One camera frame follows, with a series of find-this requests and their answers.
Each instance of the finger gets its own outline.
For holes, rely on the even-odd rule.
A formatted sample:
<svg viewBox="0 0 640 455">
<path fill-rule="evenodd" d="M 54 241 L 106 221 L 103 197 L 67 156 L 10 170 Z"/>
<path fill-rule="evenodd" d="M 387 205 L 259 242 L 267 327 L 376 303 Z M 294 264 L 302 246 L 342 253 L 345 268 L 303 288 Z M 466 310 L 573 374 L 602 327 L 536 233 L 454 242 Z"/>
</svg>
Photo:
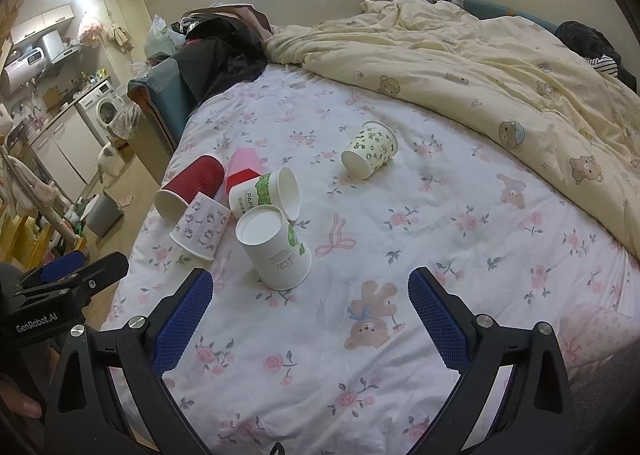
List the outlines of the finger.
<svg viewBox="0 0 640 455">
<path fill-rule="evenodd" d="M 42 415 L 42 409 L 38 403 L 26 395 L 22 395 L 20 391 L 7 383 L 0 382 L 0 397 L 6 407 L 16 415 L 33 417 L 34 419 L 38 419 Z"/>
</svg>

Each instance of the striped clothing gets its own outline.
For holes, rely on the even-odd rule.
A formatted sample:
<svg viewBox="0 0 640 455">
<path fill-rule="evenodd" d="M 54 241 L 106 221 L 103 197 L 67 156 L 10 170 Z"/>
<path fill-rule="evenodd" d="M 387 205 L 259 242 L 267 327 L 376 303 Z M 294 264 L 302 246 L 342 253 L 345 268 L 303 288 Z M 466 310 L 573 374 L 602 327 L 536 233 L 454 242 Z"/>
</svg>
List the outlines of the striped clothing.
<svg viewBox="0 0 640 455">
<path fill-rule="evenodd" d="M 603 54 L 601 57 L 587 61 L 593 66 L 601 74 L 609 74 L 615 78 L 618 77 L 618 65 L 613 58 L 610 58 L 606 54 Z"/>
</svg>

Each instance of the blue gripper pad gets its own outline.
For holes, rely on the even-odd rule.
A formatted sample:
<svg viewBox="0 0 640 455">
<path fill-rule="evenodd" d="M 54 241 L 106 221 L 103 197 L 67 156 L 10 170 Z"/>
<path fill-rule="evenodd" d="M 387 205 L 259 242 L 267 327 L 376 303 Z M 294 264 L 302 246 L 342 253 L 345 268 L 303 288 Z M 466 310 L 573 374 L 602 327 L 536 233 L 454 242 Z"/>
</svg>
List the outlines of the blue gripper pad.
<svg viewBox="0 0 640 455">
<path fill-rule="evenodd" d="M 213 296 L 210 273 L 198 269 L 195 276 L 191 288 L 182 296 L 156 335 L 151 366 L 158 377 L 177 366 Z"/>
<path fill-rule="evenodd" d="M 415 269 L 409 275 L 409 300 L 411 300 L 415 311 L 420 316 L 422 324 L 424 324 L 431 340 L 436 345 L 446 367 L 456 370 L 462 375 L 471 362 L 468 356 L 468 336 L 447 310 L 446 305 L 436 291 L 442 291 L 444 293 L 443 297 L 450 297 L 449 294 L 431 276 L 438 286 L 438 289 L 435 290 L 427 280 L 427 275 L 431 276 L 431 273 L 426 268 Z"/>
<path fill-rule="evenodd" d="M 51 283 L 70 275 L 84 265 L 84 255 L 80 251 L 72 251 L 64 257 L 58 258 L 42 267 L 40 281 Z"/>
</svg>

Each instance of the kitchen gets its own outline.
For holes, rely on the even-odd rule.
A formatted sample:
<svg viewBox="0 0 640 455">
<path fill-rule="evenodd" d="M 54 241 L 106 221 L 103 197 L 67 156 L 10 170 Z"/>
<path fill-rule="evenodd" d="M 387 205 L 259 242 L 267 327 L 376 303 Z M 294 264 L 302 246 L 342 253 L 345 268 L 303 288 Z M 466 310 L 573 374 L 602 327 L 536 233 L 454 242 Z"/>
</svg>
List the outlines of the kitchen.
<svg viewBox="0 0 640 455">
<path fill-rule="evenodd" d="M 0 55 L 9 154 L 76 200 L 97 178 L 107 124 L 145 60 L 143 0 L 24 0 Z"/>
</svg>

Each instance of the range hood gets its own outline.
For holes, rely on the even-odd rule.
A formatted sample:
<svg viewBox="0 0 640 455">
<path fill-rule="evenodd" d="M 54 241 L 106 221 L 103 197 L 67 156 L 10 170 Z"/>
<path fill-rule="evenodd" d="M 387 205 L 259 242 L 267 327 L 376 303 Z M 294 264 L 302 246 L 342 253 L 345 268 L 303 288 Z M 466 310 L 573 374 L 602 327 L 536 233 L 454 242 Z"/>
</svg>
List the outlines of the range hood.
<svg viewBox="0 0 640 455">
<path fill-rule="evenodd" d="M 40 38 L 40 40 L 38 41 L 38 46 L 41 47 L 42 50 L 44 50 L 44 54 L 50 66 L 59 64 L 60 62 L 66 60 L 68 57 L 78 52 L 82 47 L 81 45 L 76 45 L 69 48 L 65 47 L 65 44 L 62 43 L 60 33 L 57 30 L 48 32 L 42 38 Z"/>
</svg>

